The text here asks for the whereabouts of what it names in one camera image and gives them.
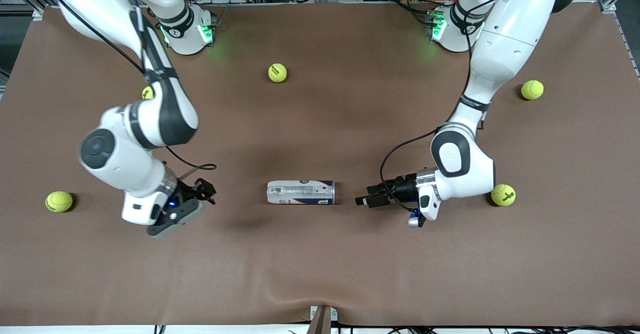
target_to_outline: white robotic arm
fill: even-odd
[[[494,188],[494,161],[476,144],[478,125],[496,91],[514,78],[530,57],[551,13],[571,0],[494,0],[489,13],[490,1],[458,0],[452,8],[441,10],[442,24],[434,29],[434,40],[451,51],[475,45],[466,88],[430,145],[436,168],[387,182],[398,200],[418,202],[418,210],[409,218],[411,227],[435,220],[441,201],[481,195]],[[398,192],[399,188],[409,191]],[[370,207],[389,203],[384,185],[367,189],[368,197],[358,198],[356,203]]]
[[[202,180],[186,186],[151,154],[158,147],[189,142],[199,126],[195,108],[139,8],[128,0],[60,1],[62,14],[80,33],[102,40],[93,28],[141,56],[154,98],[105,111],[80,146],[78,159],[98,179],[125,191],[122,218],[150,225],[149,234],[163,236],[202,211],[198,200],[213,203],[213,186]]]

